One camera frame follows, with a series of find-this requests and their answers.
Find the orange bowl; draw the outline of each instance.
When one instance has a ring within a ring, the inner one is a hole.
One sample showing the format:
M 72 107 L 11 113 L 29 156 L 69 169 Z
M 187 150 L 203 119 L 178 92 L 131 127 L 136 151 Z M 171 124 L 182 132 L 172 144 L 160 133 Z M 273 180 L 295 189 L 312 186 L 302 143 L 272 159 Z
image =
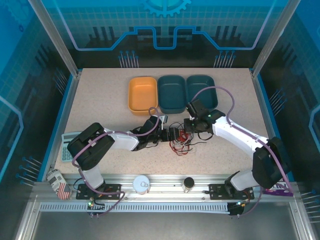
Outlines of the orange bowl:
M 149 115 L 149 108 L 158 107 L 157 81 L 153 77 L 141 76 L 130 80 L 128 107 L 137 116 Z

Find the can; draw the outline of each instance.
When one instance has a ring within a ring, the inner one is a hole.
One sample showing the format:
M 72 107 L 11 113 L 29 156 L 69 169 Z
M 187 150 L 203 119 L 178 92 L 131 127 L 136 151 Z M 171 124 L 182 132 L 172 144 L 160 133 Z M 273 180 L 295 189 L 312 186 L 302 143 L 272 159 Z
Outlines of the can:
M 189 192 L 195 186 L 195 181 L 192 177 L 187 177 L 182 181 L 181 187 L 185 193 Z
M 145 175 L 139 175 L 133 180 L 133 188 L 138 194 L 146 194 L 150 190 L 150 180 Z

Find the american flag can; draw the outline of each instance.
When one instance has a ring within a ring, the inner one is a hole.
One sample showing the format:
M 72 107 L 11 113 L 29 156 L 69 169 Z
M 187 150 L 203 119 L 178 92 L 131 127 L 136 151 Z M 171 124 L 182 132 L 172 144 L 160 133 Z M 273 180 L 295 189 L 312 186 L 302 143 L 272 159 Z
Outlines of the american flag can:
M 46 179 L 59 199 L 67 200 L 71 197 L 72 190 L 58 169 L 50 171 Z

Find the gear logo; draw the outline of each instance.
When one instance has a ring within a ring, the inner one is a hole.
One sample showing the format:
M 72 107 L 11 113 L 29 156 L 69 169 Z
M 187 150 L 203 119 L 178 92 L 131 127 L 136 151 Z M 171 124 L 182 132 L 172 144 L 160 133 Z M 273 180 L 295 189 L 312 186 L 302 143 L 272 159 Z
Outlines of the gear logo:
M 187 9 L 186 5 L 190 4 L 191 0 L 143 0 L 145 10 L 149 10 L 150 14 L 155 14 L 157 17 L 162 15 L 166 18 L 174 14 L 180 14 L 180 10 Z

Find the purple tag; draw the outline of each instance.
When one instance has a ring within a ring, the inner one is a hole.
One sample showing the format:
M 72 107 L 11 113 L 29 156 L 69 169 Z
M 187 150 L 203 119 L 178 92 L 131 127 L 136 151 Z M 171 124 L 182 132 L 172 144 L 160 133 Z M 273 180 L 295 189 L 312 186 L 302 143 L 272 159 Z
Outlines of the purple tag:
M 285 182 L 279 182 L 279 184 L 287 187 Z M 263 194 L 267 194 L 267 195 L 273 195 L 273 196 L 284 196 L 284 197 L 293 197 L 294 194 L 289 192 L 286 189 L 281 188 L 280 186 L 274 185 L 272 188 L 270 189 L 265 189 L 263 191 Z

